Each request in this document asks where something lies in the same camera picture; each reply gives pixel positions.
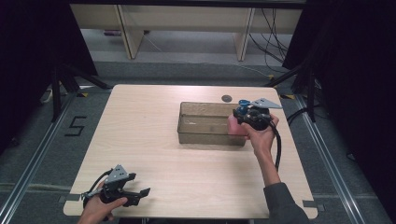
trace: gray sleeve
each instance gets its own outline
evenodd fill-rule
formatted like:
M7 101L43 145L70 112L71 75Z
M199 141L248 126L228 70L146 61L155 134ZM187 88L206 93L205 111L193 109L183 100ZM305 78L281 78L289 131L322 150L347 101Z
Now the gray sleeve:
M264 194L270 211L270 223L309 223L306 213L294 202L285 183L264 188Z

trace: blue part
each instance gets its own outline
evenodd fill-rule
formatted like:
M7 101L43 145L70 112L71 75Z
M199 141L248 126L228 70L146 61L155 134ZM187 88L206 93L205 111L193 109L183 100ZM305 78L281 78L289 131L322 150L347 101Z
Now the blue part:
M238 102L239 106L236 108L236 111L241 115L246 115L248 112L248 106L250 105L249 100L240 100Z

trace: person's arm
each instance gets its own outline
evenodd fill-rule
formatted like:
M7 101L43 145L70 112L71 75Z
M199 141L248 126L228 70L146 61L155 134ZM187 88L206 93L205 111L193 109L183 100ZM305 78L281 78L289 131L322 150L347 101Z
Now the person's arm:
M279 119L271 115L275 126ZM286 184L280 181L276 171L271 147L274 142L275 134L269 126L263 131L256 131L246 123L241 124L247 131L247 139L250 140L254 148L254 154L262 170L264 180L264 194L270 212L269 220L271 223L309 223L309 219L302 208L300 208L289 192Z
M78 224L98 224L105 219L112 221L114 219L111 211L113 209L123 206L128 202L127 198L118 198L112 203L103 203L99 195L93 196L85 205L82 211Z

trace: human hand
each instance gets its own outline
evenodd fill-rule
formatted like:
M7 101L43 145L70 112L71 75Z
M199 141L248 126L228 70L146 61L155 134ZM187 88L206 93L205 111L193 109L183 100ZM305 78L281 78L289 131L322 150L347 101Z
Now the human hand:
M272 122L275 126L279 123L279 118L274 115L270 115ZM251 145L254 148L254 154L260 159L271 159L271 147L274 142L275 134L270 126L265 130L257 131L253 129L249 124L242 123L241 126L247 131L247 140L250 140Z
M112 203L103 203L99 195L96 194L85 205L78 224L97 224L103 221L105 217L112 221L114 220L114 216L111 214L111 211L127 202L127 198L119 198Z

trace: table top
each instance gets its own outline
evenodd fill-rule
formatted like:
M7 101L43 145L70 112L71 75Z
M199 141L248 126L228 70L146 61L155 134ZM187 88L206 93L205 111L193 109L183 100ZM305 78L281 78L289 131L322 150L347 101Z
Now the table top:
M116 209L116 217L267 218L262 174L249 141L242 147L178 142L180 103L224 103L223 95L232 96L230 104L264 97L280 105L272 88L115 86L70 193L87 191L104 171L121 164L128 173L136 173L124 190L151 191L138 206ZM281 180L314 218L318 210L303 207L303 201L313 197L285 114L282 109L270 111L280 119ZM66 202L66 215L81 212L82 201Z

